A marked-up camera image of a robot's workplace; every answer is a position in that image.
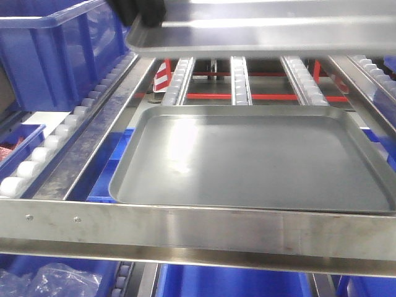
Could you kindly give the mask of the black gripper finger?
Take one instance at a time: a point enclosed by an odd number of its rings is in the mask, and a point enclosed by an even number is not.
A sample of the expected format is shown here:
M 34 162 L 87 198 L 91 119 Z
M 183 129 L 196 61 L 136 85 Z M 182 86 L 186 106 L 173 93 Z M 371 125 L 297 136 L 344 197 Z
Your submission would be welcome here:
M 143 24 L 147 27 L 161 25 L 166 15 L 164 0 L 142 0 L 139 1 L 139 10 L 142 15 Z
M 135 0 L 107 0 L 106 2 L 125 26 L 132 25 L 139 13 Z

